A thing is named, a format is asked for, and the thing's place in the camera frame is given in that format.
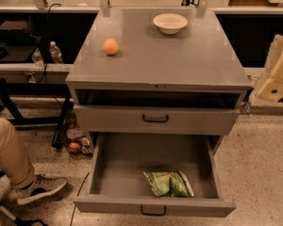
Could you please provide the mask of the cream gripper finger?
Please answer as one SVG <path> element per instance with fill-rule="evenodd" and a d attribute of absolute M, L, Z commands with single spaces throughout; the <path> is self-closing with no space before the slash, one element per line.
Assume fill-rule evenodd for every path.
<path fill-rule="evenodd" d="M 264 72 L 255 84 L 259 99 L 276 103 L 283 98 L 283 36 L 276 34 L 270 44 Z"/>

